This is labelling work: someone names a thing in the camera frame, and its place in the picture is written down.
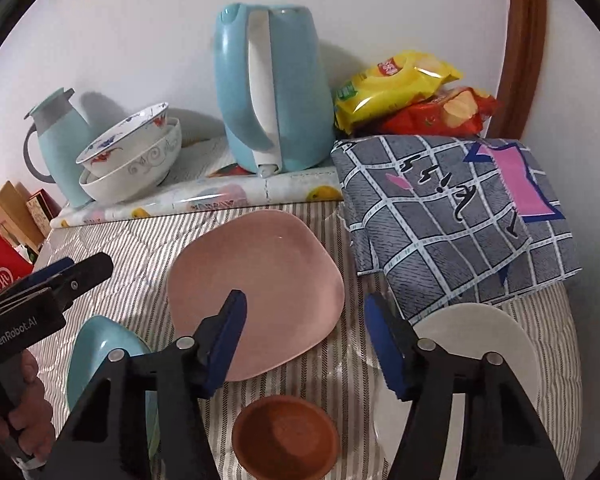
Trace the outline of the person's left hand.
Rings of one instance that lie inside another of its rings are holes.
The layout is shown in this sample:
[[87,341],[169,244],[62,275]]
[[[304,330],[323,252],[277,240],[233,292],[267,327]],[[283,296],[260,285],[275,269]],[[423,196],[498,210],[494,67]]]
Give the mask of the person's left hand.
[[20,431],[19,446],[23,452],[45,462],[55,442],[53,408],[44,398],[45,388],[38,378],[38,361],[29,350],[24,350],[21,355],[21,375],[26,388],[8,420],[15,430]]

